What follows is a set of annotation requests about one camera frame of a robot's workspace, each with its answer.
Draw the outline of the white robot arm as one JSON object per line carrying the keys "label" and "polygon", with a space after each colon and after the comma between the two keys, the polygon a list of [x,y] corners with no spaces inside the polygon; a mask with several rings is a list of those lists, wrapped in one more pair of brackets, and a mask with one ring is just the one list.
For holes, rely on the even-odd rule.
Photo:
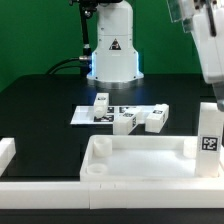
{"label": "white robot arm", "polygon": [[[129,83],[141,79],[138,52],[133,47],[133,10],[126,0],[70,0],[77,2],[81,23],[98,16],[98,45],[91,50],[84,41],[85,55],[91,59],[87,78],[99,84]],[[192,34],[202,74],[213,86],[217,107],[224,111],[224,0],[167,0],[173,22],[180,21]]]}

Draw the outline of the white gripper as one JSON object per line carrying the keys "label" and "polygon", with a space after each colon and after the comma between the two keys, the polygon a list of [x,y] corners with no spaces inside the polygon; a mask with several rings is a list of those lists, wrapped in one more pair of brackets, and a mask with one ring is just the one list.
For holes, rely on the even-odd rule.
{"label": "white gripper", "polygon": [[210,34],[206,11],[193,17],[192,36],[204,80],[213,86],[217,107],[224,112],[224,9],[213,11],[216,36]]}

